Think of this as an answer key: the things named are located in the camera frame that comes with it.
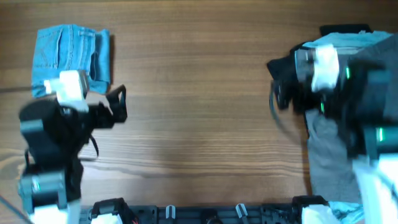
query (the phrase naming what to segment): wire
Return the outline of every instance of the wire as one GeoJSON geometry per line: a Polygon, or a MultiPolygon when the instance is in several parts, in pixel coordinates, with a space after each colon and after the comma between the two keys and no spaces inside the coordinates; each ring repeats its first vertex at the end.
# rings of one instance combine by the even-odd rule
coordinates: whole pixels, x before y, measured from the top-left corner
{"type": "Polygon", "coordinates": [[[280,121],[278,114],[276,113],[276,110],[274,108],[274,86],[271,85],[271,90],[269,93],[269,110],[271,111],[271,115],[278,126],[278,128],[294,143],[296,144],[302,144],[301,140],[298,140],[297,137],[295,137],[291,132],[289,132],[283,123],[280,121]]]}
{"type": "Polygon", "coordinates": [[[13,206],[9,201],[7,201],[3,196],[0,195],[0,202],[6,206],[10,211],[12,211],[15,215],[17,215],[21,220],[28,224],[33,224],[21,211],[18,210],[15,206],[13,206]]]}
{"type": "Polygon", "coordinates": [[[36,86],[21,86],[21,87],[12,87],[12,88],[2,88],[2,89],[0,89],[0,94],[1,93],[15,93],[15,92],[21,92],[21,91],[31,91],[31,90],[38,90],[38,89],[45,89],[45,87],[42,85],[36,85],[36,86]]]}

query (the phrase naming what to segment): green led indicator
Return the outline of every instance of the green led indicator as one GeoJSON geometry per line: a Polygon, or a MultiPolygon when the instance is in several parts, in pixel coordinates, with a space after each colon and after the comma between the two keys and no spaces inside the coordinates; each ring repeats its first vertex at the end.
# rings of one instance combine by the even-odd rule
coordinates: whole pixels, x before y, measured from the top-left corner
{"type": "Polygon", "coordinates": [[[351,77],[351,74],[349,73],[349,68],[346,67],[346,77],[349,79],[351,77]]]}
{"type": "Polygon", "coordinates": [[[379,139],[379,141],[383,141],[384,140],[384,138],[383,138],[383,129],[382,128],[379,128],[379,137],[378,137],[378,139],[379,139]]]}

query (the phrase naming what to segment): wooden tabletop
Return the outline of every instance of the wooden tabletop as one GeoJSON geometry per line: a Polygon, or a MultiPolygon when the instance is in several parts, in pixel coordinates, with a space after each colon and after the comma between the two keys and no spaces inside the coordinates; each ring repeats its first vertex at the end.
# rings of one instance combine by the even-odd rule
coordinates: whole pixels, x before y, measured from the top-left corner
{"type": "MultiPolygon", "coordinates": [[[[398,29],[397,1],[5,2],[1,88],[30,85],[38,29],[79,24],[113,35],[112,87],[127,87],[129,117],[94,131],[99,158],[83,164],[83,205],[114,197],[131,205],[235,205],[310,194],[306,148],[285,137],[269,112],[266,62],[319,38],[321,25],[398,29]]],[[[31,98],[0,94],[0,194],[18,208],[27,146],[18,112],[31,98]]],[[[281,117],[305,140],[302,117],[281,117]]],[[[95,157],[93,146],[81,157],[95,157]]],[[[0,205],[0,223],[14,222],[0,205]]]]}

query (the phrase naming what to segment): table surface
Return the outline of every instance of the table surface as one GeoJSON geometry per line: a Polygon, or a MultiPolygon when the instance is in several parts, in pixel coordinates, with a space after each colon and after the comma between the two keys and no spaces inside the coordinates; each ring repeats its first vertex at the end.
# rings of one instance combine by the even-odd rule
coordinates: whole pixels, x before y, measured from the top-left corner
{"type": "MultiPolygon", "coordinates": [[[[38,29],[79,24],[113,35],[112,87],[127,87],[129,117],[94,131],[99,158],[83,163],[84,205],[114,197],[136,205],[234,205],[310,194],[307,150],[269,112],[266,62],[319,38],[321,25],[398,28],[397,1],[4,2],[1,88],[30,85],[38,29]]],[[[29,92],[0,94],[0,194],[18,208],[27,146],[18,112],[30,100],[29,92]]],[[[307,138],[302,117],[281,117],[297,140],[307,138]]],[[[95,157],[93,146],[81,157],[95,157]]],[[[14,222],[0,205],[0,223],[14,222]]]]}

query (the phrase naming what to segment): gray cloth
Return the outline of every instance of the gray cloth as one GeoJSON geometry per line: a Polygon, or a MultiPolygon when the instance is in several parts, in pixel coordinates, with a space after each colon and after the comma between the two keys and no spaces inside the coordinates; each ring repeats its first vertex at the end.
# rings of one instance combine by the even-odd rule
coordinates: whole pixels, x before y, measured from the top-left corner
{"type": "MultiPolygon", "coordinates": [[[[353,58],[380,60],[392,73],[388,88],[384,116],[398,118],[398,34],[373,46],[366,47],[355,55],[339,55],[340,75],[345,75],[345,67],[353,58]]],[[[306,112],[308,132],[308,159],[310,178],[314,195],[326,200],[361,203],[358,184],[347,158],[345,144],[337,135],[337,125],[319,115],[317,110],[306,112]]]]}

